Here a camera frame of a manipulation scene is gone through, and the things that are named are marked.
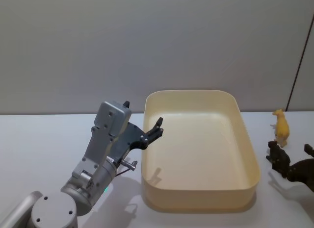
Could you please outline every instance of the cream plastic bin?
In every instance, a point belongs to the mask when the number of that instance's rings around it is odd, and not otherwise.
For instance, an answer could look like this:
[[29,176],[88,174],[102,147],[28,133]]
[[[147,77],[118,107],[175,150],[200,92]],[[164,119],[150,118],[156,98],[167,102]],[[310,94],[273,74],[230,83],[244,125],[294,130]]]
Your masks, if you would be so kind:
[[240,211],[261,173],[234,97],[216,90],[148,96],[144,129],[163,117],[164,133],[143,151],[143,199],[165,212]]

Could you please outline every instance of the toy figure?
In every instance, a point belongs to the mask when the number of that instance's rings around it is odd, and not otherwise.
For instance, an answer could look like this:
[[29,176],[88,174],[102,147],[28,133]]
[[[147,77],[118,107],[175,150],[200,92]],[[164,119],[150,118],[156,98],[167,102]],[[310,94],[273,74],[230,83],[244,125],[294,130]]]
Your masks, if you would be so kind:
[[273,112],[273,115],[277,116],[277,123],[275,129],[275,141],[279,142],[281,147],[287,144],[287,139],[290,135],[289,125],[285,119],[285,114],[282,109],[278,109]]
[[[299,181],[306,184],[314,192],[314,158],[304,159],[290,166],[289,156],[276,141],[268,142],[268,146],[270,154],[266,159],[271,162],[272,169],[291,182]],[[314,153],[309,144],[304,145],[304,151],[309,155]]]

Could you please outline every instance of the white wall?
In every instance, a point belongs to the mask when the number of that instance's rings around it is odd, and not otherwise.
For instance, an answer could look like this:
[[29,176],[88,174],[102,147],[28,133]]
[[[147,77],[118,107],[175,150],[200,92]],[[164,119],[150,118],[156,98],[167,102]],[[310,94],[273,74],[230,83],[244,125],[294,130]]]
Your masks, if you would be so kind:
[[314,111],[314,28],[304,52],[289,110]]
[[162,89],[285,107],[314,0],[0,0],[0,113],[95,112]]

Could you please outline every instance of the table surface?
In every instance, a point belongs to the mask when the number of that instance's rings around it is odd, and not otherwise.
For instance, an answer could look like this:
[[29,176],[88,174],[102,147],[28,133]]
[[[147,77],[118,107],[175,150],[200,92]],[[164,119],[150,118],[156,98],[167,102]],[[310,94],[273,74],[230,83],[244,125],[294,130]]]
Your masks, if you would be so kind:
[[[130,122],[142,127],[143,114]],[[141,168],[114,179],[93,210],[78,218],[80,228],[312,228],[314,194],[303,184],[283,180],[265,159],[274,139],[271,113],[242,113],[262,177],[256,201],[247,211],[225,214],[169,214],[148,208],[141,198]],[[30,192],[59,191],[80,161],[91,137],[95,115],[0,116],[0,213]],[[285,150],[291,163],[310,158],[314,112],[288,112],[290,137]],[[128,157],[141,160],[141,150]]]

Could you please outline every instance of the gray robot arm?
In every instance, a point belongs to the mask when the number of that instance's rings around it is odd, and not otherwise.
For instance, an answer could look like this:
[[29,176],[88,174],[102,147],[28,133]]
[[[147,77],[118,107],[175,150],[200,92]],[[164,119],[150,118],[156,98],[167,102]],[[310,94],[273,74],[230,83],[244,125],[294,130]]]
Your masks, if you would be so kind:
[[22,201],[0,228],[76,228],[77,216],[87,214],[117,176],[120,165],[135,170],[137,162],[125,157],[132,149],[146,149],[162,136],[162,118],[148,132],[129,123],[129,102],[103,102],[91,128],[84,157],[60,192],[33,192]]

